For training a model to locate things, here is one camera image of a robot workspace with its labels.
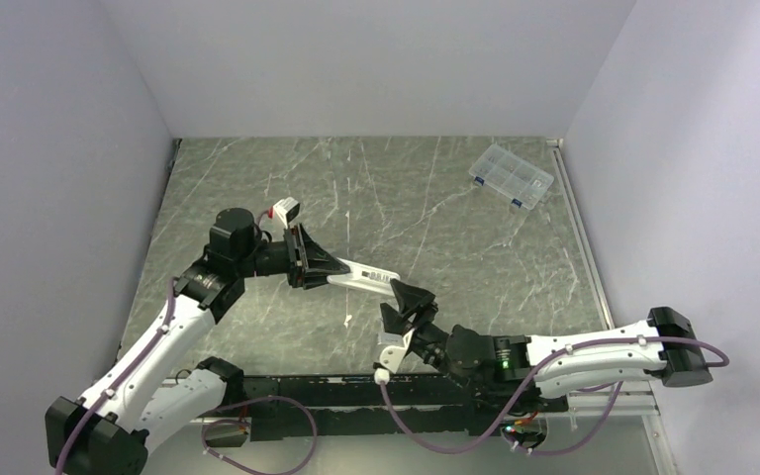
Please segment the white remote control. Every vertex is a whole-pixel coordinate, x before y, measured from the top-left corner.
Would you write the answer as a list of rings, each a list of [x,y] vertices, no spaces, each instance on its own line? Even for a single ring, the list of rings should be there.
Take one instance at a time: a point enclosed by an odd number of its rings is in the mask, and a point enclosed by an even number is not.
[[[346,267],[346,272],[328,276],[329,284],[386,297],[394,296],[391,281],[399,280],[399,273],[347,259],[339,261]]]

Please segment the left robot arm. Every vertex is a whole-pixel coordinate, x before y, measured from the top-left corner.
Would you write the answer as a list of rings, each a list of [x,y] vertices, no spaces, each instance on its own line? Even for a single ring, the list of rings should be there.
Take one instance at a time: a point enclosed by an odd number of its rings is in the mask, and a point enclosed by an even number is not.
[[[226,315],[246,280],[283,275],[303,290],[347,287],[364,279],[353,262],[333,256],[294,223],[300,205],[283,199],[266,211],[282,226],[274,239],[253,212],[228,208],[209,229],[201,256],[170,279],[165,303],[134,345],[98,381],[45,414],[49,463],[57,474],[140,474],[155,450],[192,419],[243,405],[243,371],[210,357],[172,387],[172,367]]]

